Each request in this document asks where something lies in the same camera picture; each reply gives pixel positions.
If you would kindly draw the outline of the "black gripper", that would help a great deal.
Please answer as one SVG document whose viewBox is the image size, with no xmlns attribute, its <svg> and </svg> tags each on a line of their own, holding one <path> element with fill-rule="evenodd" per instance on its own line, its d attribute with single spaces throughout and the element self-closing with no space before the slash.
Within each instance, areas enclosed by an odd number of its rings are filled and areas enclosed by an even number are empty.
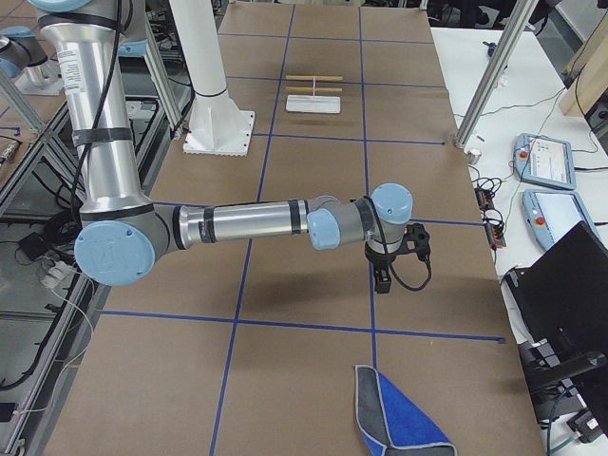
<svg viewBox="0 0 608 456">
<path fill-rule="evenodd" d="M 390 266 L 396 259 L 396 254 L 376 252 L 369 244 L 365 245 L 365 256 L 372 265 L 374 291 L 377 294 L 388 293 L 391 288 Z"/>
</svg>

